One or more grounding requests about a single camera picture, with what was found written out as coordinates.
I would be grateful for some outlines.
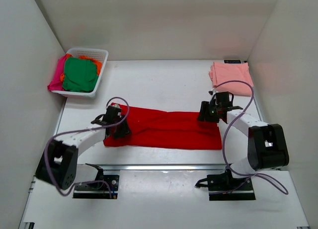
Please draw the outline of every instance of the fabric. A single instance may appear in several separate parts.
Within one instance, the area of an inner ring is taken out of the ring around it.
[[[98,79],[96,65],[91,60],[77,58],[65,61],[64,76],[62,87],[75,92],[93,91]]]
[[[91,60],[91,61],[96,65],[97,76],[100,75],[100,71],[101,71],[101,67],[102,67],[102,63],[101,63],[101,62],[99,62],[99,61],[96,60],[96,59],[89,58],[89,57],[86,57],[86,56],[79,56],[79,59]],[[61,74],[61,76],[60,76],[60,81],[61,81],[61,82],[64,81],[64,72],[63,72],[63,73]]]
[[[98,60],[96,60],[96,59],[93,59],[93,58],[86,57],[86,56],[79,56],[79,59],[91,60],[91,61],[96,65],[96,68],[97,68],[97,76],[100,75],[101,66],[103,65],[100,61],[98,61]]]
[[[230,80],[241,80],[253,86],[252,79],[248,71],[248,63],[244,64],[223,64],[214,62],[209,71],[209,76],[213,82],[213,87]],[[218,91],[229,91],[234,95],[251,96],[250,88],[240,82],[226,83],[217,88]]]
[[[120,107],[125,114],[127,106]],[[127,121],[132,133],[119,139],[108,137],[104,145],[220,150],[222,142],[218,125],[199,122],[197,117],[198,112],[166,112],[130,107]]]
[[[63,57],[61,57],[58,60],[58,64],[56,66],[53,79],[50,82],[50,84],[48,85],[48,90],[49,91],[54,91],[54,90],[63,91],[63,88],[62,88],[62,84],[63,84],[62,82],[63,81],[61,81],[60,76],[64,72],[64,63],[65,63],[66,59],[68,59],[69,57],[72,57],[72,55],[71,54],[65,54]]]

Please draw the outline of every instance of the pink cloth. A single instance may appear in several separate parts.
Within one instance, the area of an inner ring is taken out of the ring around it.
[[[64,63],[66,59],[68,58],[68,54],[65,54],[63,57],[61,57],[58,61],[58,64],[55,69],[55,73],[53,76],[52,81],[48,85],[48,90],[49,91],[63,91],[64,89],[62,88],[62,82],[60,80],[61,74],[64,73]]]
[[[213,87],[230,80],[241,80],[253,86],[248,71],[248,63],[244,64],[223,64],[214,62],[209,71]],[[235,95],[251,96],[250,88],[240,82],[226,83],[217,88],[217,91],[229,91]]]

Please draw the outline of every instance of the white wall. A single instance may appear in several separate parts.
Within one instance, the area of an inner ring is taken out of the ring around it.
[[[48,84],[64,51],[34,0],[0,0],[0,228],[18,228],[62,99]]]
[[[318,0],[279,0],[248,58],[265,118],[283,126],[289,170],[318,228]]]
[[[277,0],[37,0],[65,50],[110,60],[246,60]]]

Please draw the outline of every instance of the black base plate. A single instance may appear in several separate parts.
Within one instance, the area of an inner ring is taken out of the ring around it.
[[[119,175],[104,175],[104,181],[106,181],[110,189],[114,188],[115,194],[111,192],[112,198],[109,196],[109,192],[106,185],[77,185],[75,186],[73,198],[86,198],[86,199],[117,199],[118,198],[118,186],[119,186]]]
[[[233,179],[229,183],[228,174],[209,174],[208,189],[209,189],[209,201],[238,201],[238,200],[255,200],[255,194],[253,190],[252,181],[248,180],[239,189],[226,194],[211,194],[211,192],[229,191],[238,187],[245,182],[245,178]]]

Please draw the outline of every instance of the laundry basket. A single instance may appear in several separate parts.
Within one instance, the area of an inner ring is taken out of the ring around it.
[[[108,52],[103,49],[71,48],[67,51],[67,53],[72,54],[74,58],[78,58],[79,56],[86,56],[86,57],[94,58],[100,61],[101,63],[103,63],[95,88],[92,92],[73,92],[73,91],[52,91],[52,92],[61,94],[66,97],[94,98],[100,83],[101,76],[103,75],[103,72],[105,69],[106,61],[108,58]]]

